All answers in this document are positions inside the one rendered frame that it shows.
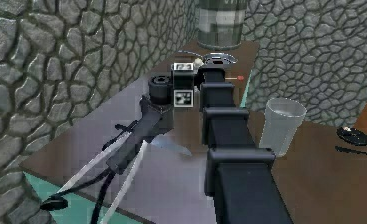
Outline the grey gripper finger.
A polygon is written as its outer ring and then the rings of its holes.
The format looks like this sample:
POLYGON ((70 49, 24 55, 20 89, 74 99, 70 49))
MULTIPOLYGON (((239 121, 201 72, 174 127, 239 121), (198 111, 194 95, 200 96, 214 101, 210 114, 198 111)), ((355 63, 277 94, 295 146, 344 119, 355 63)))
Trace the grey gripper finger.
POLYGON ((148 143, 146 141, 142 142, 142 145, 140 147, 140 151, 138 153, 138 155, 135 157, 135 161, 132 165, 132 168, 130 169, 121 189, 119 190, 119 192, 117 193, 113 203, 111 204, 110 208, 107 210, 107 212, 105 213, 104 217, 101 219, 99 224, 108 224, 108 222, 110 221, 112 215, 114 214, 115 210, 119 207, 122 199, 124 198, 124 196, 126 195, 127 191, 129 190, 132 181, 140 167, 140 164, 143 160, 144 154, 147 150, 147 146, 148 143))
POLYGON ((106 145, 106 148, 99 153, 95 158, 93 158, 89 163, 83 166, 74 176, 72 176, 69 181, 62 186, 62 188, 55 194, 51 195, 48 199, 46 199, 40 206, 42 210, 46 211, 55 211, 61 210, 68 207, 68 201, 63 198, 64 195, 76 192, 78 190, 84 189, 90 185, 93 185, 103 178, 106 178, 103 183, 98 200, 95 203, 95 211, 99 211, 102 207, 103 200, 105 198, 106 191, 110 186, 113 178, 116 175, 119 175, 112 171, 109 167, 106 168, 103 172, 101 172, 94 179, 91 179, 85 183, 82 183, 76 186, 76 183, 95 165, 97 165, 101 160, 105 159, 107 156, 109 158, 118 150, 118 147, 124 143, 124 141, 129 137, 130 133, 125 132, 122 137, 112 139, 106 145))

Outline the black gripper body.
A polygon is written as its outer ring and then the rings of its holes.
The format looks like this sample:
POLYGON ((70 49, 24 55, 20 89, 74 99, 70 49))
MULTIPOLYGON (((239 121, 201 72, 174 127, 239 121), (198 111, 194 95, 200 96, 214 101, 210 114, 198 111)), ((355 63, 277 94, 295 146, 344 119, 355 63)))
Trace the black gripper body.
POLYGON ((141 126, 149 134, 165 134, 173 129, 172 81, 169 76, 154 76, 148 81, 148 93, 140 100, 141 126))

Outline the brown kitchen worktop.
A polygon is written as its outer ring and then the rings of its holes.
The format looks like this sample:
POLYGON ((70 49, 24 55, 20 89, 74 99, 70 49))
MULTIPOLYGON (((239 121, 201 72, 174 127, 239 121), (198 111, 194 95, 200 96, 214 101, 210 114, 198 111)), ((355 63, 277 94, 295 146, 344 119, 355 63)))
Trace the brown kitchen worktop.
MULTIPOLYGON (((243 81, 227 80, 237 88, 248 78, 255 43, 241 45, 229 54, 238 62, 223 65, 225 77, 244 76, 243 81)), ((76 126, 64 132, 23 164, 42 202, 57 193, 69 179, 99 153, 121 131, 142 117, 140 100, 148 93, 148 80, 169 75, 164 72, 137 79, 101 105, 76 126)), ((265 122, 266 99, 262 111, 249 112, 247 129, 253 146, 259 147, 265 122)), ((174 109, 173 129, 165 133, 191 156, 150 143, 132 184, 108 224, 217 224, 214 200, 204 192, 208 147, 202 143, 203 115, 199 109, 200 90, 194 88, 194 105, 174 109)), ((304 118, 287 153, 276 157, 271 174, 293 224, 367 224, 367 155, 338 152, 335 146, 365 151, 340 139, 334 126, 312 123, 304 118)), ((90 224, 101 181, 66 194, 68 207, 49 211, 57 224, 90 224)))

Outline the grey round plate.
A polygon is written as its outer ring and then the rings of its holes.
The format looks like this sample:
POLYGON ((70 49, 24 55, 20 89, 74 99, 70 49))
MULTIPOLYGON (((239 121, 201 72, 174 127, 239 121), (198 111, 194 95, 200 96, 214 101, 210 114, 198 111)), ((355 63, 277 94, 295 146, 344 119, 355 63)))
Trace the grey round plate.
POLYGON ((223 52, 214 52, 204 55, 203 62, 205 64, 232 65, 236 64, 238 60, 230 54, 223 52))

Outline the grey cylindrical bin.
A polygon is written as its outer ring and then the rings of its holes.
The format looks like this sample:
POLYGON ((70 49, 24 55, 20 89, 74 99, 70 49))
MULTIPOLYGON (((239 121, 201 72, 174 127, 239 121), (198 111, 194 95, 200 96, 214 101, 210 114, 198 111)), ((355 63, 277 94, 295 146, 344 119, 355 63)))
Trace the grey cylindrical bin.
POLYGON ((199 0, 198 44, 231 50, 241 44, 247 0, 199 0))

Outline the clear drinking glass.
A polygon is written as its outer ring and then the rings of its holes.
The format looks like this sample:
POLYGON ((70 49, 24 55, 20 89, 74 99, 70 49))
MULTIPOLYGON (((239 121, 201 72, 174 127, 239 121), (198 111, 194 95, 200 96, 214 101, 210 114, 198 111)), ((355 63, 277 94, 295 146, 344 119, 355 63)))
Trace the clear drinking glass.
POLYGON ((276 157, 283 157, 306 113, 307 109, 298 101, 288 98, 270 99, 265 108, 259 147, 270 148, 276 157))

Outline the black round pan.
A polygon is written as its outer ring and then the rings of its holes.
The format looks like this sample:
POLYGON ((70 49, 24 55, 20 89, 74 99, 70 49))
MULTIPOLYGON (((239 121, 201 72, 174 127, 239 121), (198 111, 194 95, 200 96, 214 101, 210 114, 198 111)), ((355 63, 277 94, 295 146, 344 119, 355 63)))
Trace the black round pan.
POLYGON ((345 142, 355 146, 366 146, 367 135, 353 127, 340 127, 336 130, 337 136, 345 142))

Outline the black thin utensil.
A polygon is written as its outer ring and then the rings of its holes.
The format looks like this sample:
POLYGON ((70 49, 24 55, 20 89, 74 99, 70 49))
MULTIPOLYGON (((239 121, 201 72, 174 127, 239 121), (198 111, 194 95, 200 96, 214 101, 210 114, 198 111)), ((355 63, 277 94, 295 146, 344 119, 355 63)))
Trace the black thin utensil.
POLYGON ((367 155, 367 152, 365 152, 365 151, 359 151, 359 150, 349 149, 349 148, 345 148, 345 147, 341 147, 341 146, 335 146, 335 150, 338 151, 338 152, 345 152, 345 153, 354 153, 354 154, 367 155))

